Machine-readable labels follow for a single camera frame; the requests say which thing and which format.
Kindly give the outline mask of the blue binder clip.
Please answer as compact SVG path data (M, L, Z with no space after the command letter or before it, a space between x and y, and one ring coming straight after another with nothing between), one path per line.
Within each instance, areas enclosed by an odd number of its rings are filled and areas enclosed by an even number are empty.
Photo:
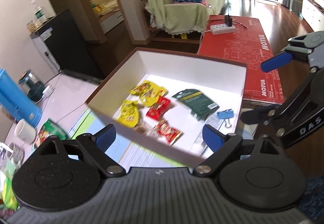
M230 123L230 119L234 117L234 111L232 109L217 112L217 117L220 120L224 120L227 129L232 127Z

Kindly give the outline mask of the red snack packet gold label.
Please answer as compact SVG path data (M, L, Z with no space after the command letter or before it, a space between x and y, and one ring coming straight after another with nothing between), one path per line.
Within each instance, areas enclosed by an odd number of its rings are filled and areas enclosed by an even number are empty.
M146 116L154 119L155 121L159 121L170 106L171 101L165 97L160 96L158 101L149 108Z

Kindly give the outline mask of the red motul floor mat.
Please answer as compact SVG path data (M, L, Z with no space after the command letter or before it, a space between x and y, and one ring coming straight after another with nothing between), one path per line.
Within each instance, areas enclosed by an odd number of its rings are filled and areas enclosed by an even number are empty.
M271 46L257 18L234 16L235 32L213 35L210 27L224 23L224 16L211 15L198 54L244 63L247 76L243 99L259 104L282 104L284 96L277 70L263 72L260 65L273 57Z

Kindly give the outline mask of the dark green sachet card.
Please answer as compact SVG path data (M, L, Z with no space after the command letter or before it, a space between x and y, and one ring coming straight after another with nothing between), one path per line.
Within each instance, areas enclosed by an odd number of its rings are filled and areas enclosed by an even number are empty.
M184 104L198 120L206 120L219 109L219 105L197 89L184 89L172 96Z

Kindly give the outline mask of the red yellow candy packet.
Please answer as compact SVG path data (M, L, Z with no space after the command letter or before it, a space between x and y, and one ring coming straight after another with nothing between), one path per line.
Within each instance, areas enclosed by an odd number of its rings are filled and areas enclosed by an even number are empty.
M159 136L164 137L167 144L170 146L172 146L183 134L182 131L170 126L164 119L158 121L158 124L155 125L153 129Z

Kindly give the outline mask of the green snack bag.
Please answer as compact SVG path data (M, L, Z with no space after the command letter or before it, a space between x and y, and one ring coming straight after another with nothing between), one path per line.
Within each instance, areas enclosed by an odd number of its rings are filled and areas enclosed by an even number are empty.
M66 132L53 120L48 119L39 130L34 147L38 148L49 136L58 136L61 140L67 139Z

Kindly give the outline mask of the yellow snack packet large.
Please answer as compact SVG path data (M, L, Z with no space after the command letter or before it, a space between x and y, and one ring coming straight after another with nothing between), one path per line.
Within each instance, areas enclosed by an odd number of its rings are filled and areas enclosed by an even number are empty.
M132 88L129 93L138 96L144 106L151 107L158 101L159 97L166 95L167 89L154 82L144 80L144 82Z

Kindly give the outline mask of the brown white storage box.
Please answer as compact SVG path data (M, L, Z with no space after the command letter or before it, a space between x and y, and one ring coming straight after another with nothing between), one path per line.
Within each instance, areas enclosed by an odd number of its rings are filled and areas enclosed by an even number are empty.
M210 156L195 141L203 128L189 107L173 96L184 89L197 89L219 106L220 110L232 109L234 118L230 129L235 131L243 101L247 66L244 63L151 48L136 48L97 87L86 100L88 107L105 125L112 123L119 135L188 167L195 167ZM170 126L182 131L182 136L172 145L164 139L151 137L129 129L119 122L124 100L138 98L129 91L145 80L166 88L171 109L164 114Z

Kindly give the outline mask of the black charger plug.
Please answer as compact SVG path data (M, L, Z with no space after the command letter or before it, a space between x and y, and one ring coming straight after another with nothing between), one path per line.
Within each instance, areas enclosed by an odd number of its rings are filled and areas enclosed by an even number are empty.
M225 24L228 26L228 27L231 27L232 26L232 17L230 15L225 15Z

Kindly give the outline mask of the white power adapter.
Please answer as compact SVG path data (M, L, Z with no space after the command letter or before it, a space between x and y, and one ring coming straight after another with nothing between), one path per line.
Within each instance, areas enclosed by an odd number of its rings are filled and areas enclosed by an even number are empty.
M43 90L43 97L48 98L50 95L54 92L54 86L53 85L48 85L44 90Z

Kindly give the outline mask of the white ceramic cup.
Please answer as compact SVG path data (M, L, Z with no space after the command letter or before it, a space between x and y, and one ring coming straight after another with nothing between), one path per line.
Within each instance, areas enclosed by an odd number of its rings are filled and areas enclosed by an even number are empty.
M33 144L36 139L36 129L32 127L27 121L21 119L14 129L14 135L21 139L26 144Z

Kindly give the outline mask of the blue thermos jug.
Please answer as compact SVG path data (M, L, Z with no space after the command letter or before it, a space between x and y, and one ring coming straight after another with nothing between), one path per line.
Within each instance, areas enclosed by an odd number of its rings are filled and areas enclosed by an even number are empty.
M42 116L42 110L18 87L18 85L1 69L1 105L20 121L24 119L32 127L36 127Z

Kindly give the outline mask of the black mini fridge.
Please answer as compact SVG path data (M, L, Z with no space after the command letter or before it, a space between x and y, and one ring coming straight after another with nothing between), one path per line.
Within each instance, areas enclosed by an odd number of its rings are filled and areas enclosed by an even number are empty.
M65 10L30 34L40 56L55 73L104 79L71 12Z

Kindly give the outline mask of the green covered sofa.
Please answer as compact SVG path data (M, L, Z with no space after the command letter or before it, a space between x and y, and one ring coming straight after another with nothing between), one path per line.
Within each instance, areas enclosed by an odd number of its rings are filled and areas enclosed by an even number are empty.
M209 16L218 15L226 0L146 0L147 24L171 35L204 31Z

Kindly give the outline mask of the green tissue pack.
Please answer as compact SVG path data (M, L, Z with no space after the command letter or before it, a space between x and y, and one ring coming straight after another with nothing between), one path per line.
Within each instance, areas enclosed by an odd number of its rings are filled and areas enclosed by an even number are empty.
M18 168L12 160L7 160L1 168L1 200L4 206L11 210L17 210L19 207L12 188L13 176Z

